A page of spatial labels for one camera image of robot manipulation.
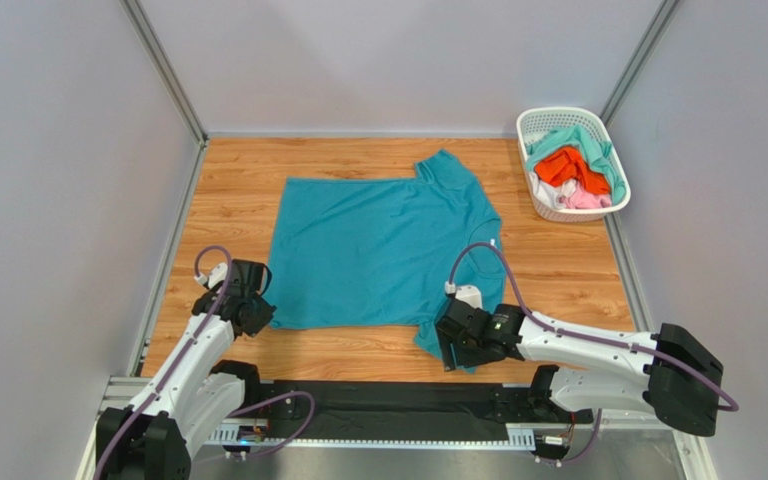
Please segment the teal t shirt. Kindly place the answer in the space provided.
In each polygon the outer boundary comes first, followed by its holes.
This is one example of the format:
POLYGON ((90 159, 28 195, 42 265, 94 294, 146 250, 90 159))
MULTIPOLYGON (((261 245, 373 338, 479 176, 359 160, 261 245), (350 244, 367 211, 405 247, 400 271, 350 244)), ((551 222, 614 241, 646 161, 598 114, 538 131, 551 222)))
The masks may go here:
POLYGON ((281 197, 266 300, 275 329, 413 326, 433 356, 444 286, 503 300, 502 220, 478 178, 440 151, 410 178, 289 178, 281 197))

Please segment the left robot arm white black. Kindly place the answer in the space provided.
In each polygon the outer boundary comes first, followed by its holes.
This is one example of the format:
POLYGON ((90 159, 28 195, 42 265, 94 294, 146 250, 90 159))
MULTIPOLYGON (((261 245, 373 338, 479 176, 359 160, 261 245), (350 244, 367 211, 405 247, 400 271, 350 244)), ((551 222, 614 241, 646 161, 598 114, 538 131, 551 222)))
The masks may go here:
POLYGON ((272 280, 261 262, 234 259, 195 280, 205 291, 192 305, 178 343, 148 384, 123 408, 108 407, 95 427, 96 479, 187 479, 209 436, 243 406, 255 366, 223 355, 273 319, 263 297, 272 280))

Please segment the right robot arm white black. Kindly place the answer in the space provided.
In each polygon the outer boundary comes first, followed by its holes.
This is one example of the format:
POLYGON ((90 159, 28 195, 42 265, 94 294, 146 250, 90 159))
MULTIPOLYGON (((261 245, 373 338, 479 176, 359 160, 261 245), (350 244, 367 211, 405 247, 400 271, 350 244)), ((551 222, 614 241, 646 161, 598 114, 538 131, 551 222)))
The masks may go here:
POLYGON ((448 370, 506 359, 549 362, 541 397, 566 411, 626 410, 699 437, 736 406, 721 387, 722 362, 691 332, 623 332, 565 322, 517 305, 492 312, 450 298, 435 322, 448 370))

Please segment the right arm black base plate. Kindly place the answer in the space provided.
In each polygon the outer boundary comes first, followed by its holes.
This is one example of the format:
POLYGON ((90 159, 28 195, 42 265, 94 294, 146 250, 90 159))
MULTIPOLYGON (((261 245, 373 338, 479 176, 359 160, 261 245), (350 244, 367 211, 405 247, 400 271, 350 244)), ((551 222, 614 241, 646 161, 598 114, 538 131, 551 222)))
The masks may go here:
POLYGON ((548 396, 532 394, 526 386, 496 386, 491 389, 492 418, 498 423, 584 424, 594 423, 593 410, 575 412, 555 405, 548 396))

